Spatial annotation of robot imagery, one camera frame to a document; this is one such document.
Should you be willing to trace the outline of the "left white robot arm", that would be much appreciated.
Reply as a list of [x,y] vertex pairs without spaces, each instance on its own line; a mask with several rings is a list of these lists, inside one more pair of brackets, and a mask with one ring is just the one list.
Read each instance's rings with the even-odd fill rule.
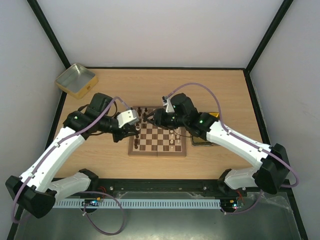
[[80,111],[70,113],[38,160],[19,177],[12,175],[5,182],[13,204],[40,219],[55,203],[80,192],[95,191],[99,177],[86,168],[60,180],[54,181],[53,178],[71,154],[95,132],[110,133],[117,143],[136,134],[134,125],[138,120],[134,109],[117,113],[114,117],[98,115],[93,118]]

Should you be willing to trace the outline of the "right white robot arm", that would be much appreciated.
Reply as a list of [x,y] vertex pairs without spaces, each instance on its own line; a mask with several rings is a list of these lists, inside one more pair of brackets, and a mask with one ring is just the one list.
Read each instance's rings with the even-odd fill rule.
[[229,196],[235,190],[247,187],[258,187],[268,194],[278,192],[289,174],[284,146],[258,142],[223,126],[219,117],[199,112],[184,93],[162,100],[164,107],[145,113],[145,121],[164,130],[183,127],[191,136],[222,146],[250,163],[249,168],[223,172],[218,183],[222,195]]

